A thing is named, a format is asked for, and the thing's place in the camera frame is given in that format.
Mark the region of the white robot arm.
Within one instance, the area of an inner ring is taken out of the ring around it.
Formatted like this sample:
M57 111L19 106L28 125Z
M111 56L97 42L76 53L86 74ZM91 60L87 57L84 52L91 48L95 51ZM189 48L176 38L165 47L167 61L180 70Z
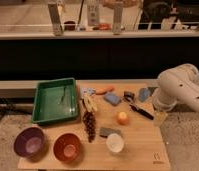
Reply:
M161 72L152 95L153 106L159 111L171 111L178 102L183 102L199 113L198 80L198 68L189 63Z

